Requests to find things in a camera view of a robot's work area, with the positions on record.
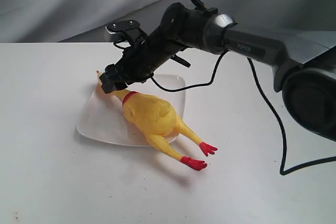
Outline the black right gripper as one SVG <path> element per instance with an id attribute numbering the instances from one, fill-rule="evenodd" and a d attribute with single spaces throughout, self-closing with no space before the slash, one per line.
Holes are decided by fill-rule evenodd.
<path id="1" fill-rule="evenodd" d="M 115 46 L 125 41 L 130 45 L 123 48 L 121 59 L 106 66 L 104 73 L 99 77 L 106 94 L 126 89 L 135 82 L 146 82 L 158 67 L 170 59 L 189 67 L 188 61 L 176 55 L 186 47 L 168 39 L 160 27 L 149 35 L 141 28 L 116 30 L 108 26 L 107 31 L 114 34 L 112 42 Z"/>

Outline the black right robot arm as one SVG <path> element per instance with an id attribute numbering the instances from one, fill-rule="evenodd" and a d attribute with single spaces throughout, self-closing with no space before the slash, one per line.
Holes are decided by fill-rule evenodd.
<path id="1" fill-rule="evenodd" d="M 149 35 L 139 23 L 109 23 L 113 42 L 128 41 L 122 58 L 101 76 L 105 93 L 145 82 L 178 52 L 196 48 L 215 55 L 233 51 L 271 66 L 273 85 L 305 129 L 335 139 L 335 32 L 247 27 L 215 8 L 170 5 Z"/>

